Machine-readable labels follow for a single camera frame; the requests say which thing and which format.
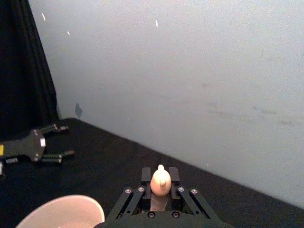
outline white bowl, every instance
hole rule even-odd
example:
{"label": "white bowl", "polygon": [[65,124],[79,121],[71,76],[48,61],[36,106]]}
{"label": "white bowl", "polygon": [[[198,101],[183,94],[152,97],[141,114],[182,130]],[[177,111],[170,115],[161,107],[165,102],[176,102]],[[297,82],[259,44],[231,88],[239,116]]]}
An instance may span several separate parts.
{"label": "white bowl", "polygon": [[93,228],[104,219],[104,211],[95,199],[70,195],[43,204],[16,228]]}

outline black curtain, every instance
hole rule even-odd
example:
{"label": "black curtain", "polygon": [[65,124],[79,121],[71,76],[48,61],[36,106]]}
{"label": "black curtain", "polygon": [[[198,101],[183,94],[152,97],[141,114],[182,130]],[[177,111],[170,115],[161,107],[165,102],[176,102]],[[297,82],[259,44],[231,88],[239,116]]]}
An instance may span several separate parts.
{"label": "black curtain", "polygon": [[27,0],[0,1],[0,138],[58,120],[54,84]]}

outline white wall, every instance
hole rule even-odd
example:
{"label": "white wall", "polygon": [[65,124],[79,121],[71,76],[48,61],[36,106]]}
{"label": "white wall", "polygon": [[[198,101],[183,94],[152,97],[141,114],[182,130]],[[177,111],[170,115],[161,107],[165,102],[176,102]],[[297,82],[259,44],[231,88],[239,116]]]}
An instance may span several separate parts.
{"label": "white wall", "polygon": [[29,2],[63,118],[304,208],[303,1]]}

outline black tabletop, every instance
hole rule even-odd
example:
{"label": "black tabletop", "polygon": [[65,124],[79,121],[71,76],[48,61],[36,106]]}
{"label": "black tabletop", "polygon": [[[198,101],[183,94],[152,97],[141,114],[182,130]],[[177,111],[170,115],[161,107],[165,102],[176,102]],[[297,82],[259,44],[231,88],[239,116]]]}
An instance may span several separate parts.
{"label": "black tabletop", "polygon": [[66,119],[66,135],[47,138],[47,152],[75,150],[62,165],[30,162],[4,167],[0,182],[0,227],[15,227],[42,204],[71,194],[97,200],[107,216],[124,187],[141,183],[143,167],[177,167],[186,187],[197,187],[218,216],[236,227],[304,227],[304,210],[238,185],[135,142]]}

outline yellow label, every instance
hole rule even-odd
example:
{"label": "yellow label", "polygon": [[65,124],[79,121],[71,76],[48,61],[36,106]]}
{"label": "yellow label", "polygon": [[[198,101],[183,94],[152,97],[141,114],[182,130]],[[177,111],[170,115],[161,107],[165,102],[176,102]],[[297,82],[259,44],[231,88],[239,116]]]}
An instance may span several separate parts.
{"label": "yellow label", "polygon": [[0,145],[0,156],[4,154],[4,145]]}

